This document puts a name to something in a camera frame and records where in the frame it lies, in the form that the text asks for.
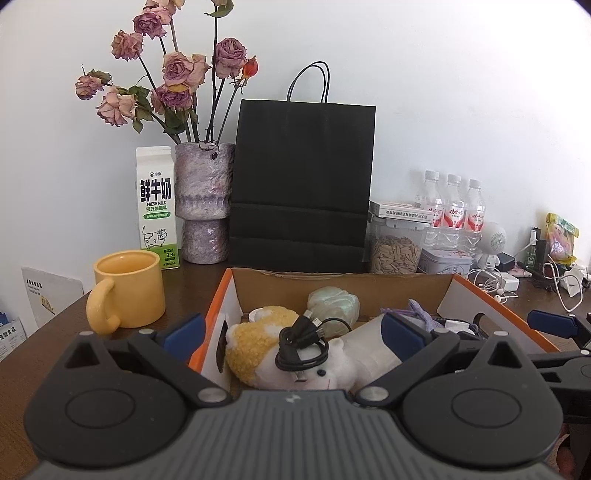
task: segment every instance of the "black paper bag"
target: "black paper bag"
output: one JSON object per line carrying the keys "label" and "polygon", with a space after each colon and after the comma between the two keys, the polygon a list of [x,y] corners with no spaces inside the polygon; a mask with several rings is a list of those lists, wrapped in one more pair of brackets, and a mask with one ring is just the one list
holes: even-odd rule
{"label": "black paper bag", "polygon": [[290,102],[298,77],[285,102],[241,103],[230,263],[362,271],[375,107],[327,103],[329,72],[320,103]]}

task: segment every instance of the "white card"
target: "white card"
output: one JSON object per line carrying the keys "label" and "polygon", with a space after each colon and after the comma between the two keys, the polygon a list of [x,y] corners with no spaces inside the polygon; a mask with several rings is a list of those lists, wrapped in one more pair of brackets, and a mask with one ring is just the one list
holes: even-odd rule
{"label": "white card", "polygon": [[42,327],[84,295],[80,280],[23,267],[27,295],[38,327]]}

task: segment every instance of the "water bottle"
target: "water bottle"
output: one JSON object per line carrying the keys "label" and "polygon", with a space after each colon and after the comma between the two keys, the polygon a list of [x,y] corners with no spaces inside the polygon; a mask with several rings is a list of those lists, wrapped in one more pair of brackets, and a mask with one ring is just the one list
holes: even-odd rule
{"label": "water bottle", "polygon": [[443,220],[437,237],[438,248],[457,248],[460,244],[460,234],[464,225],[466,209],[460,195],[459,175],[447,176],[447,192],[443,200]]}
{"label": "water bottle", "polygon": [[425,172],[425,183],[421,192],[417,195],[414,201],[414,206],[423,210],[429,210],[435,214],[431,226],[427,228],[425,235],[425,247],[434,247],[437,244],[437,236],[439,234],[439,227],[443,217],[443,200],[439,192],[437,181],[439,180],[439,172],[427,170]]}
{"label": "water bottle", "polygon": [[484,223],[486,205],[480,191],[481,183],[470,179],[470,189],[466,198],[466,219],[464,221],[464,235],[462,250],[469,255],[476,253],[476,244],[480,240],[480,230]]}

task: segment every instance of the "cardboard box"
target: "cardboard box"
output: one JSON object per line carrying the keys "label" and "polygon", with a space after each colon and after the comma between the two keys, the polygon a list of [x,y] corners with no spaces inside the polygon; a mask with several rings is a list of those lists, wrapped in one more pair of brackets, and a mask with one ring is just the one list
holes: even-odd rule
{"label": "cardboard box", "polygon": [[174,161],[170,147],[136,149],[139,241],[160,256],[160,268],[178,268]]}
{"label": "cardboard box", "polygon": [[426,311],[447,319],[472,323],[487,317],[495,329],[509,332],[526,353],[558,351],[515,313],[459,275],[279,274],[228,268],[205,318],[205,340],[191,356],[189,366],[230,390],[233,375],[224,360],[228,328],[259,307],[279,305],[303,313],[308,295],[325,286],[359,297],[359,322],[379,315],[383,307],[405,309],[408,299],[414,299]]}

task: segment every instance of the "milk carton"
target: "milk carton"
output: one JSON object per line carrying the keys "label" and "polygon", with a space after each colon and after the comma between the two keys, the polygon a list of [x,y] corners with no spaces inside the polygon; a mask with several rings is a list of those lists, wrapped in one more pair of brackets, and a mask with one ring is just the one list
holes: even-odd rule
{"label": "milk carton", "polygon": [[177,268],[180,264],[170,147],[139,147],[135,157],[141,248],[160,256],[160,268]]}

